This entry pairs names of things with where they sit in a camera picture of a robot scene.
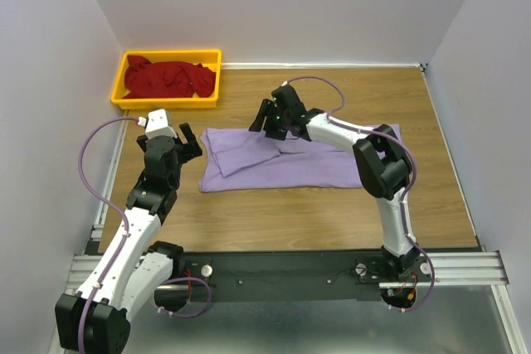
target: white wall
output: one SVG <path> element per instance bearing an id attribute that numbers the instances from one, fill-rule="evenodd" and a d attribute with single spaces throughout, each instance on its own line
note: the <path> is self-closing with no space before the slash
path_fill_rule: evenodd
<path id="1" fill-rule="evenodd" d="M 428 66 L 480 241 L 500 250 L 531 348 L 531 1 L 466 0 Z"/>
<path id="2" fill-rule="evenodd" d="M 121 49 L 96 0 L 0 0 L 0 352 L 44 353 L 72 255 L 96 203 L 77 176 L 82 140 L 116 115 Z M 116 131 L 88 154 L 103 186 Z"/>
<path id="3" fill-rule="evenodd" d="M 464 0 L 98 0 L 124 48 L 230 62 L 427 62 Z"/>

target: yellow plastic tray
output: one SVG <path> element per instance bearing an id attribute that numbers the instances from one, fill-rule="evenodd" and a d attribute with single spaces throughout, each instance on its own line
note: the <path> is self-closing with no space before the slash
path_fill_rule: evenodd
<path id="1" fill-rule="evenodd" d="M 216 86 L 210 97 L 194 95 L 185 99 L 124 99 L 129 90 L 124 86 L 125 70 L 129 66 L 127 56 L 144 56 L 151 62 L 186 61 L 201 63 L 216 72 Z M 219 75 L 222 71 L 222 52 L 220 50 L 138 50 L 126 51 L 119 64 L 118 75 L 114 80 L 110 101 L 121 109 L 159 109 L 159 108 L 214 108 L 219 96 Z"/>

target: purple cloth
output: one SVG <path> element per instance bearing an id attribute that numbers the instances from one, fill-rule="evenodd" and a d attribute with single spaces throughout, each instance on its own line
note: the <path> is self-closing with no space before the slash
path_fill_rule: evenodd
<path id="1" fill-rule="evenodd" d="M 400 138 L 398 125 L 391 126 Z M 328 144 L 289 134 L 277 141 L 247 129 L 207 129 L 201 141 L 208 155 L 201 192 L 362 186 L 354 156 Z"/>

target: crumpled red fabric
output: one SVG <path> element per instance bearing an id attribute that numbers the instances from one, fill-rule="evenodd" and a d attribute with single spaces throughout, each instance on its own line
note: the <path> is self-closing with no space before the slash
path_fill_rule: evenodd
<path id="1" fill-rule="evenodd" d="M 125 87 L 131 90 L 125 99 L 162 99 L 209 97 L 216 85 L 216 73 L 201 64 L 183 61 L 151 63 L 142 56 L 127 56 Z"/>

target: wooden table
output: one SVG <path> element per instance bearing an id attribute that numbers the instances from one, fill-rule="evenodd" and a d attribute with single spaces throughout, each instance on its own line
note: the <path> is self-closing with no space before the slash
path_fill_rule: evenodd
<path id="1" fill-rule="evenodd" d="M 347 105 L 337 117 L 356 124 L 400 124 L 417 157 L 419 178 L 410 198 L 412 225 L 425 247 L 476 246 L 474 231 L 457 186 L 441 131 L 417 68 L 337 70 L 224 70 L 215 109 L 171 112 L 173 124 L 189 122 L 199 137 L 205 128 L 246 128 L 263 98 L 286 78 L 321 75 L 343 88 Z M 338 94 L 317 80 L 294 83 L 306 108 L 332 109 Z M 146 115 L 147 111 L 132 112 Z M 143 169 L 130 125 L 114 182 L 112 201 L 124 206 Z M 316 250 L 377 248 L 382 227 L 375 201 L 362 188 L 293 188 L 201 193 L 207 163 L 183 166 L 178 201 L 157 240 L 185 250 Z M 119 224 L 109 211 L 100 243 L 105 250 Z"/>

